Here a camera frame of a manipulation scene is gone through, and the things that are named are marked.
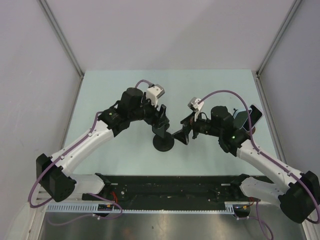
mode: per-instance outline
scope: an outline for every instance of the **white wall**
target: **white wall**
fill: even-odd
[[[261,75],[285,158],[320,176],[320,2],[302,3]]]
[[[294,0],[48,0],[84,70],[256,70]]]
[[[36,158],[62,144],[80,79],[36,0],[0,2],[0,239],[27,202]]]

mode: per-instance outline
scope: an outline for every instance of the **white table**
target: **white table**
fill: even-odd
[[[169,132],[181,129],[180,121],[191,113],[187,107],[192,97],[203,98],[216,90],[232,90],[244,98],[247,105],[261,107],[258,92],[250,70],[120,70],[87,71],[80,89],[73,117],[68,130],[66,145],[91,127],[95,113],[108,109],[129,87],[147,79],[165,89],[159,104],[167,106],[170,120]],[[147,88],[142,83],[139,88]],[[229,93],[219,93],[204,103],[204,111],[210,116],[214,106],[242,108],[242,103]],[[168,152],[157,151],[152,144],[154,134],[144,121],[132,122],[127,130],[105,143],[81,163],[76,174],[108,175],[261,175],[257,169],[230,153],[224,153],[218,139],[199,135],[191,138],[188,146],[175,141]],[[276,155],[268,130],[262,119],[254,134],[255,141]]]

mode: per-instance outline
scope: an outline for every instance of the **round black base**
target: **round black base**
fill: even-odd
[[[160,152],[167,152],[172,149],[175,145],[174,137],[169,133],[165,133],[165,137],[161,138],[158,135],[153,137],[153,146]]]

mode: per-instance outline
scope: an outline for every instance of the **robotic arm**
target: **robotic arm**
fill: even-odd
[[[36,159],[38,182],[56,201],[61,202],[72,193],[99,193],[105,186],[97,175],[73,174],[76,167],[96,148],[115,138],[130,126],[131,122],[144,120],[152,126],[156,134],[154,146],[160,151],[168,151],[174,139],[167,132],[169,119],[166,106],[158,108],[158,99],[165,93],[160,85],[150,86],[145,93],[140,89],[128,88],[113,106],[97,112],[92,127],[82,136],[60,151]]]
[[[300,177],[317,204],[320,203],[318,177],[311,171],[304,174],[278,159],[274,159],[276,164],[271,162],[264,156],[265,154],[261,154],[265,151],[260,146],[256,146],[259,149],[256,151],[250,135],[234,127],[234,118],[225,106],[213,107],[210,112],[211,119],[207,118],[207,115],[204,119],[201,112],[203,104],[203,101],[195,97],[189,102],[188,106],[193,113],[180,122],[182,129],[174,133],[173,137],[185,145],[189,143],[191,131],[193,131],[193,139],[196,139],[199,134],[218,137],[218,143],[224,152],[250,163],[273,182],[259,181],[242,174],[234,180],[233,184],[239,187],[245,196],[279,206],[288,218],[296,223],[302,223],[315,209],[315,205],[292,174]]]

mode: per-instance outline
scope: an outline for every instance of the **gray floor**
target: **gray floor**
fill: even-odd
[[[272,205],[261,205],[261,218],[269,224],[275,240],[305,240],[302,226],[289,220]],[[54,223],[78,213],[47,212]],[[222,214],[124,214],[114,220],[86,217],[65,226],[44,220],[39,240],[263,240],[256,220],[237,221]]]

